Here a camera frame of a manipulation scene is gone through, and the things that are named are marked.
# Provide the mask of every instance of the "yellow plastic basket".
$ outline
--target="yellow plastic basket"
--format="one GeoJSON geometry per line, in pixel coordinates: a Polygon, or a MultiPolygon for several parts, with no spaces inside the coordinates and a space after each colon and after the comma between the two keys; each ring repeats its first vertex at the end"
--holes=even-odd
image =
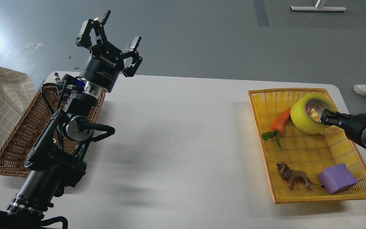
{"type": "Polygon", "coordinates": [[[261,134],[269,131],[272,122],[284,110],[310,93],[324,95],[334,104],[327,90],[321,88],[274,88],[248,92],[274,202],[278,204],[366,199],[366,165],[355,144],[347,139],[342,129],[333,135],[311,135],[299,130],[290,121],[280,136],[283,149],[278,147],[275,139],[265,142],[261,138],[261,134]],[[281,161],[293,170],[305,171],[316,184],[321,184],[317,176],[324,168],[344,162],[357,178],[358,184],[335,195],[329,195],[324,188],[315,185],[314,189],[309,191],[304,183],[299,181],[295,181],[295,188],[290,190],[288,182],[277,172],[276,163],[281,161]]]}

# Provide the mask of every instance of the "metal stand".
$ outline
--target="metal stand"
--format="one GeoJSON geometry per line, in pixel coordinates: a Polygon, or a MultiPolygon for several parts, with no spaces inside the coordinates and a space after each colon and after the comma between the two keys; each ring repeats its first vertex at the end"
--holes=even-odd
{"type": "Polygon", "coordinates": [[[338,11],[345,12],[345,7],[324,7],[327,0],[318,0],[315,6],[291,6],[291,11],[338,11]]]}

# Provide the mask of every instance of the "wicker basket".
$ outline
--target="wicker basket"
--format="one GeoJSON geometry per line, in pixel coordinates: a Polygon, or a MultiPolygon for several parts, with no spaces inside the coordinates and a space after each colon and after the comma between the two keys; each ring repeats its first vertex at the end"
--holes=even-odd
{"type": "MultiPolygon", "coordinates": [[[[45,95],[52,107],[55,108],[59,98],[56,86],[46,86],[45,95]]],[[[105,93],[101,93],[98,105],[93,107],[89,113],[89,118],[92,122],[97,120],[104,97],[105,93]]],[[[63,109],[64,106],[65,102],[61,104],[61,108],[63,109]]],[[[39,91],[0,149],[0,175],[28,176],[30,171],[24,167],[26,156],[33,145],[35,145],[51,117],[52,113],[45,104],[42,93],[39,91]]],[[[71,153],[76,145],[76,141],[65,138],[64,151],[71,153]]]]}
{"type": "Polygon", "coordinates": [[[274,202],[366,199],[366,165],[355,144],[347,139],[342,129],[333,135],[311,135],[300,131],[290,121],[280,137],[283,149],[278,147],[274,139],[265,142],[261,138],[262,133],[269,131],[276,117],[309,93],[322,94],[333,103],[327,90],[321,88],[276,88],[248,92],[274,202]],[[276,163],[281,161],[294,170],[305,171],[316,184],[321,184],[317,176],[324,168],[344,162],[359,182],[348,191],[335,195],[329,195],[325,189],[317,186],[309,191],[302,182],[295,182],[294,190],[290,190],[288,182],[277,172],[276,163]]]}

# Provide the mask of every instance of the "white table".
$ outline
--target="white table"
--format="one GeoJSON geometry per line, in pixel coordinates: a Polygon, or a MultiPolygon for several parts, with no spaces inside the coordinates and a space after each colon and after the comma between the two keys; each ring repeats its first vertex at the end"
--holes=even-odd
{"type": "MultiPolygon", "coordinates": [[[[87,174],[45,218],[65,216],[69,228],[366,228],[366,200],[273,203],[247,92],[275,87],[325,88],[348,112],[328,84],[120,76],[97,120],[115,135],[90,146],[87,174]]],[[[0,210],[22,182],[0,176],[0,210]]]]}

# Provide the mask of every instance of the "brown wicker basket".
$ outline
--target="brown wicker basket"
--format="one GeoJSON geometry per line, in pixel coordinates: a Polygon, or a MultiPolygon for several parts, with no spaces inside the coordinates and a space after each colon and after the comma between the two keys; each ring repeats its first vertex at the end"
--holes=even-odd
{"type": "MultiPolygon", "coordinates": [[[[49,103],[55,108],[59,99],[56,86],[46,86],[44,89],[49,103]]],[[[93,107],[89,113],[89,118],[92,122],[97,120],[104,97],[105,93],[101,93],[98,105],[93,107]]],[[[65,101],[61,104],[61,108],[63,109],[64,106],[65,101]]],[[[0,149],[0,175],[28,176],[30,171],[24,167],[26,156],[33,145],[35,145],[51,117],[52,113],[45,104],[42,93],[39,91],[0,149]]],[[[67,153],[71,153],[76,145],[76,141],[64,139],[64,151],[67,153]]]]}

